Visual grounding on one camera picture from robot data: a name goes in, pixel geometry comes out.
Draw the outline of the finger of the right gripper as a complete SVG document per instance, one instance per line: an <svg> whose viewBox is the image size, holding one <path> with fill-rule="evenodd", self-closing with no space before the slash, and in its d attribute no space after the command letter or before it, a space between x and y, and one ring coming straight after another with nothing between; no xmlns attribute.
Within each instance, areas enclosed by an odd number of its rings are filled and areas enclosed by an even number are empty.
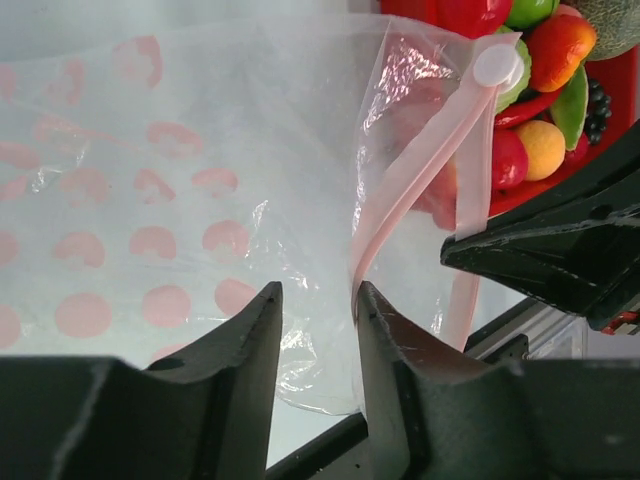
<svg viewBox="0 0 640 480"><path fill-rule="evenodd" d="M546 192L447 239L442 265L479 275L601 331L639 307L639 127Z"/></svg>

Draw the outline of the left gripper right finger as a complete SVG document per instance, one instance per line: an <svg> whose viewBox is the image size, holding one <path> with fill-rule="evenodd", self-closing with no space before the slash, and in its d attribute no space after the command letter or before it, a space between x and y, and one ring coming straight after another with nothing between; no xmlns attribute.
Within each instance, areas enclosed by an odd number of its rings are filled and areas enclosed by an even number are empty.
<svg viewBox="0 0 640 480"><path fill-rule="evenodd" d="M639 364L492 366L356 297L371 469L377 479L635 479Z"/></svg>

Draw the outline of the orange-red toy peach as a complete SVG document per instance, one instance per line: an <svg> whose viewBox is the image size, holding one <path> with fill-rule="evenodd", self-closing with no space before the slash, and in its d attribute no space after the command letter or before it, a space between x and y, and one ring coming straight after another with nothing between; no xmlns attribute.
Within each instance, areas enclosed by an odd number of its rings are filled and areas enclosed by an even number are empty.
<svg viewBox="0 0 640 480"><path fill-rule="evenodd" d="M596 40L596 30L582 17L560 14L540 23L525 40L531 57L529 87L541 93L563 87Z"/></svg>

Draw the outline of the clear pink-dotted zip bag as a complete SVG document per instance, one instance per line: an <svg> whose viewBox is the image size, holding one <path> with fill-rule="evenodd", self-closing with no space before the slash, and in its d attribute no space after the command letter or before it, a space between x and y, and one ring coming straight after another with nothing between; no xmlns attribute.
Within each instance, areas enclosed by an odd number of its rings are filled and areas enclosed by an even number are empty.
<svg viewBox="0 0 640 480"><path fill-rule="evenodd" d="M278 395L355 394L369 281L455 349L517 33L345 15L231 21L1 67L1 351L142 365L284 290Z"/></svg>

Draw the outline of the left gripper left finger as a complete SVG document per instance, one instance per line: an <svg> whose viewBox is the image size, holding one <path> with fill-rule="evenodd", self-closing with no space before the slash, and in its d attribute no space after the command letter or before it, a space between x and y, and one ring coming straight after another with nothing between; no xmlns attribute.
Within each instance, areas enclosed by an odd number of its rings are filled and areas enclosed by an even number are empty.
<svg viewBox="0 0 640 480"><path fill-rule="evenodd" d="M283 288L139 369L113 357L1 361L5 479L261 479Z"/></svg>

